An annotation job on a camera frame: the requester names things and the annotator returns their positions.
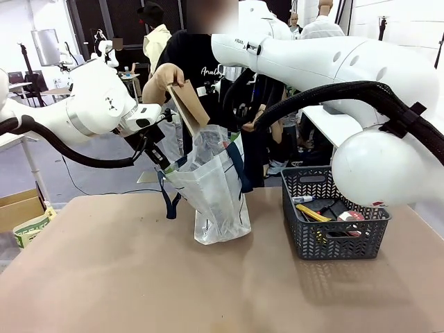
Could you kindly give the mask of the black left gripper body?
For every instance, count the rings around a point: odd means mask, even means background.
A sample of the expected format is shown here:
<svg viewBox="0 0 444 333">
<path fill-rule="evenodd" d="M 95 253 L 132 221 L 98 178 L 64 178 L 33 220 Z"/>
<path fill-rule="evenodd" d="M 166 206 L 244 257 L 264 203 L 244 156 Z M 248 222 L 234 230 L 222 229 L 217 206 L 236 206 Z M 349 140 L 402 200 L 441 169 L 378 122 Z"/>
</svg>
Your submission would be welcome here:
<svg viewBox="0 0 444 333">
<path fill-rule="evenodd" d="M 151 144 L 156 145 L 165 138 L 164 133 L 158 125 L 152 125 L 143 128 L 138 132 L 125 137 L 126 143 L 134 150 L 133 159 L 138 159 L 139 156 L 149 149 Z"/>
</svg>

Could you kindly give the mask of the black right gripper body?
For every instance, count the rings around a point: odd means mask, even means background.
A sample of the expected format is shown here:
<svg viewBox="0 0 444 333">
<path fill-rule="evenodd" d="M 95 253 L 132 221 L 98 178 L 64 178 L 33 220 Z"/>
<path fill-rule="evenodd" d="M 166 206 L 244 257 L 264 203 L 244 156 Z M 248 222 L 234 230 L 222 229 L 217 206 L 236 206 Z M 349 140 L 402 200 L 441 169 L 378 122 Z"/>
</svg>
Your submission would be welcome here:
<svg viewBox="0 0 444 333">
<path fill-rule="evenodd" d="M 233 102 L 234 122 L 236 124 L 246 124 L 254 120 L 256 115 L 256 104 L 253 102 Z"/>
</svg>

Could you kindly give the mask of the person's right hand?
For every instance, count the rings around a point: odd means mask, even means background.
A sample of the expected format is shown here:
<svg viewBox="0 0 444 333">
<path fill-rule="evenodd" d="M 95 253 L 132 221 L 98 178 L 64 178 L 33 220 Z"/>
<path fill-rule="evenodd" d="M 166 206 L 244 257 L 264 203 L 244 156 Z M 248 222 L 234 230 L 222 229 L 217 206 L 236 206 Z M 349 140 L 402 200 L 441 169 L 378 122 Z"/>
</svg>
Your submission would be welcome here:
<svg viewBox="0 0 444 333">
<path fill-rule="evenodd" d="M 166 90 L 170 85 L 178 85 L 182 87 L 185 84 L 185 76 L 183 71 L 175 64 L 165 63 L 160 65 L 153 76 L 157 86 Z"/>
</svg>

